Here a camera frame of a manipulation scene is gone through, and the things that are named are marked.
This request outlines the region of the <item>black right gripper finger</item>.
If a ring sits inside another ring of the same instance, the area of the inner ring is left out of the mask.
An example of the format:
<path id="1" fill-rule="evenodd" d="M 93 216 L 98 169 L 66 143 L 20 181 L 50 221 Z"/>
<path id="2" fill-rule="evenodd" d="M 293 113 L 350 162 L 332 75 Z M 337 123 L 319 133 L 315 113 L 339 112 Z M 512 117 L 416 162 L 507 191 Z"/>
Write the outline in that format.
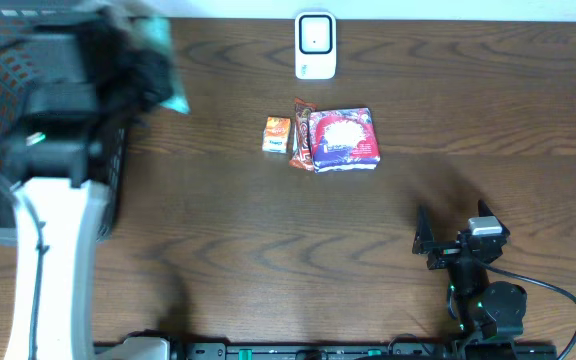
<path id="1" fill-rule="evenodd" d="M 435 239 L 427 212 L 423 206 L 419 206 L 412 253 L 417 255 L 427 254 L 433 249 L 434 245 Z"/>
<path id="2" fill-rule="evenodd" d="M 477 202 L 478 217 L 488 225 L 502 225 L 498 217 L 494 215 L 490 207 L 483 199 Z"/>

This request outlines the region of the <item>teal snack packet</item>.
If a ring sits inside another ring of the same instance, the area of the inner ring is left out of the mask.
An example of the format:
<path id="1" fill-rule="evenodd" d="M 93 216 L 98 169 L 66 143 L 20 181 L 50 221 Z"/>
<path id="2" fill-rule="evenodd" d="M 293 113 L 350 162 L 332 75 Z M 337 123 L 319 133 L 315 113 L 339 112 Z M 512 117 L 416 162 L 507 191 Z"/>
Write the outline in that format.
<path id="1" fill-rule="evenodd" d="M 170 21 L 160 16 L 136 17 L 132 20 L 132 34 L 140 45 L 162 54 L 169 62 L 169 81 L 173 92 L 161 105 L 177 113 L 189 115 L 191 109 L 174 59 L 175 48 Z"/>

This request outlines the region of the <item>red purple rice packet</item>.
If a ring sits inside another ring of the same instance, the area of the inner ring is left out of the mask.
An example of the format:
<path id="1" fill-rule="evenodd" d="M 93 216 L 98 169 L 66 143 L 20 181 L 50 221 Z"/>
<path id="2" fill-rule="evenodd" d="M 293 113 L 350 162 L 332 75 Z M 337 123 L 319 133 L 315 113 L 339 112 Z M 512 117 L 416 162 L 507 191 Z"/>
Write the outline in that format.
<path id="1" fill-rule="evenodd" d="M 309 142 L 316 173 L 374 170 L 381 160 L 368 108 L 311 113 Z"/>

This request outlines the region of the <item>orange chocolate bar wrapper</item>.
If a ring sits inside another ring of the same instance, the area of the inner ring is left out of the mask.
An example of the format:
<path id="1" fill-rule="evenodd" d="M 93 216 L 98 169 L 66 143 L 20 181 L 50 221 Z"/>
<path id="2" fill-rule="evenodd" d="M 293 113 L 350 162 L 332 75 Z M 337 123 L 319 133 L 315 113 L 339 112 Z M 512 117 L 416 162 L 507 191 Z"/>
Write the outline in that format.
<path id="1" fill-rule="evenodd" d="M 316 105 L 314 103 L 308 103 L 299 98 L 295 99 L 293 154 L 289 165 L 306 171 L 314 170 L 309 140 L 309 116 L 315 110 Z"/>

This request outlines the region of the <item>small orange box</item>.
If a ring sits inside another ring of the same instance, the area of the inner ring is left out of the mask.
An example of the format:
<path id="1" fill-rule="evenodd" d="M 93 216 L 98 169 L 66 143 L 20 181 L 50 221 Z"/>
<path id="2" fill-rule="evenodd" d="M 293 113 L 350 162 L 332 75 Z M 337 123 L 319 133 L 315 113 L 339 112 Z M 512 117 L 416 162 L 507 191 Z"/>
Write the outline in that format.
<path id="1" fill-rule="evenodd" d="M 262 150 L 285 154 L 288 150 L 292 121 L 284 117 L 268 117 L 263 131 Z"/>

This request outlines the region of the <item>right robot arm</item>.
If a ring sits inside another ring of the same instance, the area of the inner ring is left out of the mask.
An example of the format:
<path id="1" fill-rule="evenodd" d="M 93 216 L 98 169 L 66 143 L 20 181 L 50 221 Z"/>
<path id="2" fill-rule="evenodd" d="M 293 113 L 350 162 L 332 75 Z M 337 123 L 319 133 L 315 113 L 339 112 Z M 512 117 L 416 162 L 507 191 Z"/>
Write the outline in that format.
<path id="1" fill-rule="evenodd" d="M 430 270 L 449 276 L 447 307 L 462 334 L 451 341 L 446 355 L 453 359 L 515 359 L 514 338 L 524 331 L 527 294 L 523 287 L 489 280 L 487 267 L 502 254 L 510 231 L 486 203 L 456 239 L 435 239 L 424 208 L 417 210 L 412 252 L 427 257 Z"/>

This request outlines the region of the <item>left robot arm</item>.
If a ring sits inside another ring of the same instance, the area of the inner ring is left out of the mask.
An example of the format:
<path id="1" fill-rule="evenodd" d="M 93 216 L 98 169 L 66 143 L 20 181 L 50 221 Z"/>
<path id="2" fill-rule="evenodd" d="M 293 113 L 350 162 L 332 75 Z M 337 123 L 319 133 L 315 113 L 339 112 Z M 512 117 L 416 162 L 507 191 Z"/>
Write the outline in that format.
<path id="1" fill-rule="evenodd" d="M 97 242 L 107 236 L 130 123 L 173 92 L 168 59 L 95 15 L 34 26 L 41 68 L 5 134 L 17 269 L 9 359 L 93 359 Z"/>

